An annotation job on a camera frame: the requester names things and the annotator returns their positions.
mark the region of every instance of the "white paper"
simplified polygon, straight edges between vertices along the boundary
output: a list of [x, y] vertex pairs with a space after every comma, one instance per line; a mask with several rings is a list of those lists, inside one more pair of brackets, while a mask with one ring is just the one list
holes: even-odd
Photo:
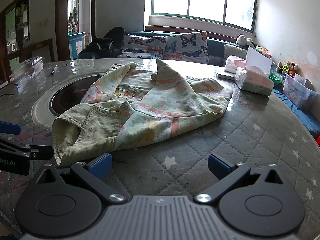
[[258, 67], [262, 73], [264, 73], [267, 77], [270, 74], [272, 60], [263, 56], [261, 53], [257, 52], [255, 49], [249, 47], [247, 53], [247, 65], [246, 69], [255, 71]]

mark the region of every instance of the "pen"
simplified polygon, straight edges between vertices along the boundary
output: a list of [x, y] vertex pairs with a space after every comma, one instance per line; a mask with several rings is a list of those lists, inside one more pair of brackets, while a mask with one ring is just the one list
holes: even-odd
[[53, 70], [51, 71], [51, 75], [53, 75], [53, 74], [55, 73], [55, 71], [57, 70], [57, 68], [58, 68], [58, 65], [56, 65], [56, 66], [53, 68]]

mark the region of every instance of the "floor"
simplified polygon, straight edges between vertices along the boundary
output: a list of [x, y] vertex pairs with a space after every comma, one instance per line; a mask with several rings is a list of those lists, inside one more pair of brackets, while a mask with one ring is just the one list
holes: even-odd
[[8, 234], [10, 234], [10, 231], [0, 223], [0, 236], [7, 236]]

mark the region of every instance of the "gray ribbed plate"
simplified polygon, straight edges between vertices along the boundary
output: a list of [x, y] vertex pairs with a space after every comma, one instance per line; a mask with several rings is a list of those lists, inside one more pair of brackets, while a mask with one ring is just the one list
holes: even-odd
[[[24, 236], [22, 240], [31, 240]], [[211, 206], [187, 196], [133, 196], [130, 202], [110, 206], [102, 219], [74, 240], [245, 240], [232, 231]], [[297, 240], [287, 236], [285, 240]]]

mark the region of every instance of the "tissue box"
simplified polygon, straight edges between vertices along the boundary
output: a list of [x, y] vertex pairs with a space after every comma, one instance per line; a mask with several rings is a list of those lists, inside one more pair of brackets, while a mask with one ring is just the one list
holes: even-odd
[[263, 73], [238, 68], [235, 82], [242, 90], [270, 96], [274, 83]]
[[238, 67], [245, 68], [245, 65], [246, 61], [244, 59], [236, 56], [229, 56], [227, 58], [224, 70], [235, 74], [237, 72]]

